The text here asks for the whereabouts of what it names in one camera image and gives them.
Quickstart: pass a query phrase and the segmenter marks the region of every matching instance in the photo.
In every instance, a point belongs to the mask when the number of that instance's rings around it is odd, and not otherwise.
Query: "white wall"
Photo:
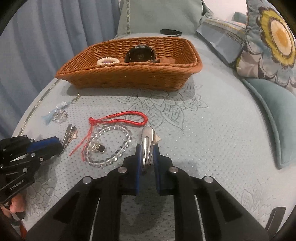
[[[214,17],[223,20],[232,20],[234,12],[247,12],[246,0],[204,0],[212,10]]]

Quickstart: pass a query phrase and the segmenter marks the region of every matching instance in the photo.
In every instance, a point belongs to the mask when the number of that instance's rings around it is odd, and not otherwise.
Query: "wicker basket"
[[[124,63],[126,53],[138,44],[147,44],[157,58],[168,63]],[[104,57],[120,59],[113,65],[96,64]],[[202,69],[202,61],[193,44],[177,37],[142,37],[117,39],[92,45],[64,64],[56,78],[77,88],[138,88],[175,91]]]

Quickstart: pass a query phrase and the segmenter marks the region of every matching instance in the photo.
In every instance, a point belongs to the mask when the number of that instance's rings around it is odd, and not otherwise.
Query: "silver bolt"
[[[126,167],[119,167],[118,168],[119,173],[126,173],[126,171],[127,171]]]
[[[212,182],[213,182],[213,178],[210,177],[210,176],[206,176],[206,177],[205,177],[205,182],[206,182],[206,183],[212,183]]]
[[[178,172],[178,168],[177,167],[170,167],[169,171],[171,173],[177,173]]]
[[[91,177],[84,177],[84,178],[82,179],[82,182],[83,182],[84,184],[90,184],[90,183],[91,183]]]

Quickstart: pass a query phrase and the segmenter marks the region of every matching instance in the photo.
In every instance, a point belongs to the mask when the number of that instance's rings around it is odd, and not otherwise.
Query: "blue curtain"
[[[56,71],[86,47],[117,33],[118,0],[28,0],[0,36],[0,139]]]

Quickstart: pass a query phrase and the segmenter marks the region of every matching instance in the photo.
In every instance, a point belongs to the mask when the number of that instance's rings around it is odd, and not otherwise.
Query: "red string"
[[[132,120],[125,120],[125,119],[113,119],[113,120],[108,120],[108,119],[112,119],[115,117],[119,117],[119,116],[123,116],[123,115],[138,115],[140,117],[143,118],[142,122],[136,122],[136,121],[132,121]],[[82,139],[82,141],[74,148],[74,150],[70,153],[69,156],[71,156],[84,142],[85,140],[89,140],[89,138],[91,137],[91,134],[93,132],[93,128],[95,124],[113,124],[113,123],[126,123],[128,125],[131,126],[144,126],[147,124],[148,122],[148,117],[139,111],[124,111],[124,112],[120,112],[120,113],[116,113],[116,114],[112,114],[112,115],[107,115],[105,117],[99,118],[99,119],[94,119],[92,117],[89,118],[89,124],[91,125],[89,128],[89,131],[87,132],[87,135]]]

